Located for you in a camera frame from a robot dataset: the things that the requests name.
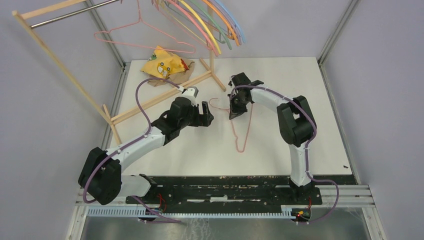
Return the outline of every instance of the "yellow cloth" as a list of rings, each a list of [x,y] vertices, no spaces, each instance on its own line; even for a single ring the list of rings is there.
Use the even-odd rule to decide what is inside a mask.
[[[157,78],[166,79],[170,74],[181,73],[187,70],[183,60],[178,55],[157,46],[151,57],[147,60],[142,72]]]

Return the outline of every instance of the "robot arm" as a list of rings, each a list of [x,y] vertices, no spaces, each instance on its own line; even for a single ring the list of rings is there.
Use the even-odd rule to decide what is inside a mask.
[[[231,78],[235,86],[258,86],[267,88],[259,80],[251,82],[244,74],[239,73]],[[304,96],[292,99],[296,102],[315,122]],[[233,119],[247,112],[248,103],[260,104],[277,113],[279,131],[283,140],[289,144],[291,158],[290,186],[297,189],[299,193],[307,191],[312,186],[311,179],[306,173],[305,144],[313,136],[314,129],[298,109],[285,99],[281,99],[268,91],[258,88],[238,88],[236,95],[230,100],[229,119]]]
[[[150,151],[160,148],[178,137],[183,128],[187,126],[208,127],[211,124],[214,116],[210,113],[206,101],[201,103],[203,114],[199,113],[199,105],[196,104],[197,94],[196,87],[185,89],[182,95],[172,102],[170,109],[151,123],[151,130],[148,134],[146,134],[148,130],[145,130],[140,135],[116,147],[106,150],[96,147],[91,150],[79,176],[79,185],[84,187],[95,167],[109,157],[110,159],[103,164],[89,183],[88,193],[102,205],[110,203],[117,196],[142,197],[146,195],[151,187],[157,185],[155,182],[145,175],[122,176],[122,172]],[[131,142],[134,143],[123,149],[123,146]]]

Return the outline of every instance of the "metal hanging bar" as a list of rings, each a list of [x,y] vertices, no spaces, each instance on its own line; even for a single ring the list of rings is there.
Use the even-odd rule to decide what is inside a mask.
[[[105,6],[105,5],[108,5],[108,4],[111,4],[111,3],[114,3],[114,2],[118,2],[118,1],[120,1],[120,0],[109,0],[109,1],[105,1],[105,2],[102,2],[102,3],[96,4],[96,5],[90,6],[90,7],[86,7],[86,8],[77,10],[77,11],[73,11],[71,13],[68,13],[68,14],[47,20],[47,21],[43,21],[43,22],[34,24],[34,25],[31,26],[31,29],[35,29],[35,28],[38,28],[38,27],[41,27],[41,26],[44,26],[44,25],[47,25],[47,24],[50,24],[50,23],[54,23],[54,22],[57,22],[59,20],[66,19],[66,18],[75,16],[77,14],[84,13],[84,12],[90,11],[92,9],[96,9],[98,7]]]

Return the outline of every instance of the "pink hanger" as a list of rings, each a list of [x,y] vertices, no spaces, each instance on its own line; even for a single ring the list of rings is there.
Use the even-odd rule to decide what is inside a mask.
[[[199,24],[197,24],[197,22],[192,18],[192,16],[190,14],[188,14],[187,11],[184,10],[182,7],[180,7],[180,5],[175,3],[174,2],[175,0],[163,0],[163,1],[167,1],[168,3],[174,5],[185,16],[187,16],[187,18],[190,19],[191,22],[193,22],[193,24],[196,26],[196,28],[198,28],[200,30],[200,33],[204,36],[204,38],[206,39],[209,46],[212,48],[213,52],[215,53],[215,56],[218,57],[219,54],[218,54],[217,50],[215,49],[215,45],[212,43],[211,39],[209,39],[209,36],[205,33],[205,31],[203,31],[203,29],[199,26]]]
[[[151,0],[151,4],[154,5],[156,7],[156,9],[162,14],[164,15],[169,21],[171,21],[174,25],[176,25],[177,27],[179,27],[184,33],[186,33],[187,35],[190,36],[190,38],[194,39],[196,42],[198,42],[199,44],[201,44],[202,46],[204,46],[205,48],[207,48],[208,50],[212,50],[211,47],[209,47],[208,45],[206,45],[204,42],[201,42],[199,39],[195,38],[193,35],[191,35],[189,32],[187,32],[187,30],[185,30],[177,21],[175,21],[175,19],[172,19],[171,17],[169,17],[166,13],[164,13],[161,10],[161,7],[158,6],[157,1],[156,0]],[[206,35],[206,33],[200,28],[199,29],[200,32],[204,33],[204,36]]]
[[[106,42],[106,43],[113,43],[113,44],[119,44],[119,45],[131,46],[131,47],[139,47],[139,48],[147,48],[147,49],[158,49],[158,48],[152,47],[152,46],[138,45],[138,44],[132,44],[132,43],[126,43],[126,42],[120,42],[120,41],[109,41],[109,40],[105,40],[105,39],[102,39],[102,38],[98,38],[97,37],[97,34],[102,34],[102,33],[110,34],[114,30],[123,29],[123,28],[129,27],[129,26],[132,26],[132,25],[143,23],[143,24],[147,25],[148,27],[150,27],[150,28],[152,28],[152,29],[154,29],[154,30],[156,30],[156,31],[158,31],[158,32],[160,32],[160,33],[162,33],[162,34],[164,34],[164,35],[166,35],[166,36],[174,39],[176,43],[178,43],[178,44],[184,44],[184,45],[187,45],[187,46],[190,46],[190,47],[193,48],[193,51],[182,51],[182,50],[174,50],[174,49],[162,48],[163,50],[166,50],[166,51],[169,51],[169,52],[175,52],[175,53],[188,53],[188,54],[194,54],[196,52],[196,47],[195,46],[193,46],[193,45],[191,45],[189,43],[183,42],[183,41],[178,41],[175,37],[167,34],[166,32],[164,32],[164,31],[162,31],[162,30],[160,30],[160,29],[158,29],[158,28],[156,28],[156,27],[154,27],[154,26],[152,26],[150,24],[148,24],[147,22],[144,22],[143,19],[142,19],[142,11],[140,9],[140,2],[139,2],[139,0],[137,0],[137,7],[138,7],[138,21],[133,22],[133,23],[130,23],[130,24],[127,24],[127,25],[123,25],[123,26],[112,28],[109,31],[97,31],[97,32],[94,33],[95,39],[97,39],[99,41],[102,41],[102,42]]]

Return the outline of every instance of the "gray floor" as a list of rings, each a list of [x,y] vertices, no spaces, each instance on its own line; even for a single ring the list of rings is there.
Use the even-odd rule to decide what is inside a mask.
[[[327,209],[312,209],[312,219]],[[127,217],[88,217],[81,239],[114,240],[370,240],[360,208],[336,209],[323,221],[296,226],[287,219],[185,218],[144,224]]]

